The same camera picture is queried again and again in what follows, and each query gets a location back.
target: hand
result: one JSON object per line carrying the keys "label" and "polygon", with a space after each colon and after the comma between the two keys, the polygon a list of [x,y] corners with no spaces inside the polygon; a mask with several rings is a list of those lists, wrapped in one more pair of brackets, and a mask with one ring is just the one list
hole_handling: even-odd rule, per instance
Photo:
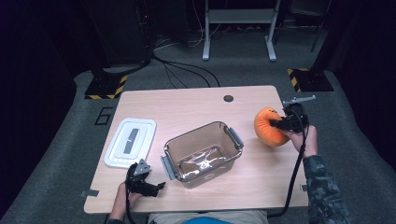
{"label": "hand", "polygon": [[[113,204],[113,209],[111,210],[110,217],[111,219],[118,219],[118,220],[123,220],[125,213],[126,213],[126,206],[125,206],[125,201],[126,201],[126,191],[125,191],[125,183],[122,182],[119,185],[119,189],[117,190],[117,195],[116,199],[114,200]],[[141,194],[138,193],[129,193],[128,199],[130,203],[130,207],[133,206],[133,204],[139,199]]]}
{"label": "hand", "polygon": [[[282,131],[282,133],[285,134],[288,138],[290,138],[296,150],[300,152],[301,145],[303,144],[303,133],[295,133],[291,131]],[[309,125],[307,128],[305,128],[305,133],[308,133],[308,135],[305,140],[304,158],[317,155],[318,154],[317,128],[313,125]]]}

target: camouflage sleeve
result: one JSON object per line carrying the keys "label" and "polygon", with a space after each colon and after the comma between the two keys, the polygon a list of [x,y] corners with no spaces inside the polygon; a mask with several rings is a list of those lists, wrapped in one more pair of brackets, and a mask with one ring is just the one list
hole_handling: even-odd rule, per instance
{"label": "camouflage sleeve", "polygon": [[353,223],[340,189],[321,156],[304,158],[309,223]]}

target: container lid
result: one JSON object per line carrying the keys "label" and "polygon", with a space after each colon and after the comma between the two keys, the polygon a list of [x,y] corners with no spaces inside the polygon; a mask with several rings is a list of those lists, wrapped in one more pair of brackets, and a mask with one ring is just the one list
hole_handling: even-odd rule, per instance
{"label": "container lid", "polygon": [[111,167],[129,168],[135,162],[145,160],[149,154],[156,123],[152,119],[124,119],[105,155],[105,164]]}

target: person's right hand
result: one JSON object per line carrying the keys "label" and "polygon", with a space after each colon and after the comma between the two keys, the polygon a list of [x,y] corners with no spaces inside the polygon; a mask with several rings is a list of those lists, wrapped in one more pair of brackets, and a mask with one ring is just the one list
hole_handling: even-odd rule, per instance
{"label": "person's right hand", "polygon": [[[282,133],[285,134],[288,138],[290,138],[296,150],[300,152],[301,145],[303,144],[303,133],[295,133],[292,131],[284,131],[284,130],[282,130]],[[305,128],[305,133],[308,133],[308,135],[305,140],[304,158],[317,155],[318,154],[317,128],[313,125],[309,125],[307,128]]]}

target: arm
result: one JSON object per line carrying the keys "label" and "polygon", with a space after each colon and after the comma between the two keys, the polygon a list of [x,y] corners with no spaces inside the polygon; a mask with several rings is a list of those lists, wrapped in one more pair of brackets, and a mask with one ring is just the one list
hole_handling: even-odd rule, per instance
{"label": "arm", "polygon": [[[297,151],[303,142],[301,133],[283,132]],[[308,186],[309,223],[353,223],[340,189],[318,155],[317,129],[309,126],[304,152],[304,171]]]}
{"label": "arm", "polygon": [[[132,207],[133,204],[140,197],[140,194],[129,193],[128,197]],[[111,210],[111,214],[108,218],[107,224],[124,224],[123,219],[126,213],[125,201],[126,201],[125,183],[121,183],[119,185],[119,189],[117,190],[116,199],[114,200],[113,209]]]}

